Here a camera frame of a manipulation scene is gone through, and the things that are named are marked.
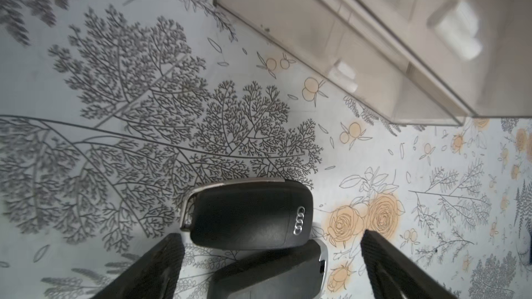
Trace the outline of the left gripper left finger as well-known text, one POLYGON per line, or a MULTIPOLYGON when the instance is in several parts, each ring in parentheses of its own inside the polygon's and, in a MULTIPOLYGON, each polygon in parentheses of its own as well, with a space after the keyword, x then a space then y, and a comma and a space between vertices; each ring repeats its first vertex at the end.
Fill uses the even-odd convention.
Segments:
POLYGON ((94 298, 172 298, 184 256, 185 248, 181 235, 171 233, 94 295, 94 298))

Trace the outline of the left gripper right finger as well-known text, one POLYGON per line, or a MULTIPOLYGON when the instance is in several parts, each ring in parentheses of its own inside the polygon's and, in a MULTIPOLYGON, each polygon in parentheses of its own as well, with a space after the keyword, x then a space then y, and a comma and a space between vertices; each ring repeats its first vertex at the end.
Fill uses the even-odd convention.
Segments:
POLYGON ((364 231, 360 246, 375 298, 455 298, 378 232, 364 231))

